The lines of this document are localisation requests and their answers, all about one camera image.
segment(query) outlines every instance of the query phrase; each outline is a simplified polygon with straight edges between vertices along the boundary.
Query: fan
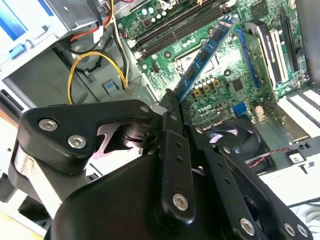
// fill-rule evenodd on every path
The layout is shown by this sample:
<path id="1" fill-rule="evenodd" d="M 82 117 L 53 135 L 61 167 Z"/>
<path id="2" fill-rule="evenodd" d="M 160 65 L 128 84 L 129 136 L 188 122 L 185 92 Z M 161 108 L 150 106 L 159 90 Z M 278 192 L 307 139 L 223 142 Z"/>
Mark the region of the fan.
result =
<path id="1" fill-rule="evenodd" d="M 211 144 L 228 145 L 244 160 L 254 160 L 270 152 L 267 144 L 246 115 L 229 119 L 206 131 Z"/>

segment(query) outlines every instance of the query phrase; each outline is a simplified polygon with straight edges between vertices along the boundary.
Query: ram slot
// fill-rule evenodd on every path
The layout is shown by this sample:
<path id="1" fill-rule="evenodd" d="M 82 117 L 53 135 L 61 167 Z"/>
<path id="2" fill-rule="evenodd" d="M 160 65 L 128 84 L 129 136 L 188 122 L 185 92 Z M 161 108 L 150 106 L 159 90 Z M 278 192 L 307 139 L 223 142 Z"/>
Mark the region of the ram slot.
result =
<path id="1" fill-rule="evenodd" d="M 170 28 L 176 26 L 177 24 L 182 23 L 184 20 L 191 18 L 192 16 L 201 13 L 202 11 L 207 10 L 212 6 L 213 3 L 217 0 L 207 0 L 201 6 L 198 4 L 193 4 L 186 9 L 180 11 L 179 13 L 171 16 L 163 24 L 157 25 L 155 28 L 148 30 L 147 32 L 141 34 L 136 38 L 137 46 L 142 46 L 153 40 L 154 38 L 159 37 L 161 34 L 170 31 Z"/>
<path id="2" fill-rule="evenodd" d="M 299 70 L 299 65 L 296 56 L 295 44 L 292 36 L 292 31 L 290 27 L 290 22 L 286 16 L 284 8 L 280 10 L 280 23 L 283 31 L 283 38 L 286 46 L 286 51 L 289 59 L 290 68 L 293 72 Z"/>
<path id="3" fill-rule="evenodd" d="M 270 31 L 270 34 L 274 46 L 275 56 L 280 68 L 281 80 L 282 82 L 286 82 L 289 80 L 289 77 L 278 30 L 273 29 Z"/>
<path id="4" fill-rule="evenodd" d="M 215 8 L 213 11 L 208 12 L 205 16 L 196 19 L 193 23 L 186 24 L 186 26 L 181 26 L 176 31 L 171 32 L 164 38 L 160 38 L 156 43 L 148 46 L 142 50 L 143 59 L 150 57 L 153 54 L 161 51 L 162 49 L 174 44 L 178 40 L 192 34 L 194 31 L 204 27 L 205 25 L 213 22 L 223 15 L 220 7 Z"/>

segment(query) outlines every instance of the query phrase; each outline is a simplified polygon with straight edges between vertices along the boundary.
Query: screw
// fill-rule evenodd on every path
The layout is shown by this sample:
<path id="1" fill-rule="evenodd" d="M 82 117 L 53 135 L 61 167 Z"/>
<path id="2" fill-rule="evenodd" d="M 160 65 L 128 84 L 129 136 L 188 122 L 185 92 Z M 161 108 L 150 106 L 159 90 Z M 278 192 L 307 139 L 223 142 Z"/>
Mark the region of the screw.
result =
<path id="1" fill-rule="evenodd" d="M 285 230 L 286 230 L 291 236 L 293 236 L 293 237 L 296 236 L 295 230 L 294 230 L 294 229 L 292 228 L 292 226 L 290 226 L 288 223 L 285 223 L 285 224 L 284 224 L 284 228 L 285 228 Z"/>
<path id="2" fill-rule="evenodd" d="M 141 106 L 140 109 L 141 109 L 142 111 L 144 111 L 145 113 L 148 113 L 148 112 L 149 112 L 148 108 L 146 108 L 145 106 Z"/>
<path id="3" fill-rule="evenodd" d="M 178 121 L 178 118 L 175 115 L 170 115 L 170 118 L 172 118 L 175 121 Z"/>
<path id="4" fill-rule="evenodd" d="M 45 131 L 54 131 L 58 128 L 58 123 L 52 119 L 42 119 L 39 121 L 39 127 Z"/>
<path id="5" fill-rule="evenodd" d="M 87 141 L 82 136 L 72 135 L 68 138 L 68 144 L 74 149 L 83 149 Z"/>
<path id="6" fill-rule="evenodd" d="M 185 196 L 183 196 L 180 193 L 174 194 L 172 200 L 173 200 L 173 204 L 180 211 L 186 211 L 189 207 L 188 200 L 186 199 Z"/>
<path id="7" fill-rule="evenodd" d="M 241 218 L 240 219 L 240 224 L 241 224 L 241 227 L 243 228 L 243 230 L 249 234 L 250 236 L 254 236 L 255 235 L 255 228 L 254 226 L 252 225 L 252 223 L 246 219 L 246 218 Z"/>
<path id="8" fill-rule="evenodd" d="M 223 150 L 227 153 L 227 154 L 230 154 L 231 151 L 229 148 L 227 148 L 226 146 L 223 147 Z"/>
<path id="9" fill-rule="evenodd" d="M 204 131 L 202 130 L 202 128 L 200 128 L 200 127 L 198 127 L 198 126 L 195 127 L 195 130 L 196 130 L 198 133 L 200 133 L 200 134 L 203 134 L 203 133 L 204 133 Z"/>
<path id="10" fill-rule="evenodd" d="M 297 228 L 298 228 L 299 232 L 300 232 L 303 236 L 305 236 L 306 238 L 308 237 L 308 232 L 307 232 L 307 230 L 306 230 L 303 226 L 301 226 L 300 224 L 298 224 L 298 225 L 297 225 Z"/>

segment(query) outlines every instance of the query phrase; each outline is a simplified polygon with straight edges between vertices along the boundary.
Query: ram stick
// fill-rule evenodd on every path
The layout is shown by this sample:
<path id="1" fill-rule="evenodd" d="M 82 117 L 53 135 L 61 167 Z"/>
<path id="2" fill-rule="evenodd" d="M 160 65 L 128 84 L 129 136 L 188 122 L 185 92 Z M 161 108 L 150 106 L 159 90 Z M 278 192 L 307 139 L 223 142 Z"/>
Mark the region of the ram stick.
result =
<path id="1" fill-rule="evenodd" d="M 195 81 L 198 79 L 208 62 L 210 62 L 213 55 L 217 52 L 219 47 L 221 47 L 222 43 L 225 41 L 226 37 L 235 27 L 238 21 L 238 18 L 224 16 L 219 21 L 218 25 L 215 26 L 214 31 L 212 31 L 210 34 L 209 39 L 201 47 L 193 62 L 185 71 L 181 80 L 174 89 L 179 103 L 183 101 L 185 96 L 188 94 L 189 89 L 194 85 Z"/>

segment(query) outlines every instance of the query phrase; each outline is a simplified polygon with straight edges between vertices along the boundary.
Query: motherboard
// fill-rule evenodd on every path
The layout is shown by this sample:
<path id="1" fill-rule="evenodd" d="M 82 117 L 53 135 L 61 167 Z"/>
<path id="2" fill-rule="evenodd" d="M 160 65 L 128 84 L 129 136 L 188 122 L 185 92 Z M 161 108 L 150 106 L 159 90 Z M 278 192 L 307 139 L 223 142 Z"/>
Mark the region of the motherboard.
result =
<path id="1" fill-rule="evenodd" d="M 160 98 L 223 16 L 238 18 L 186 99 L 204 129 L 247 115 L 281 119 L 277 100 L 310 79 L 295 0 L 145 0 L 118 26 Z"/>

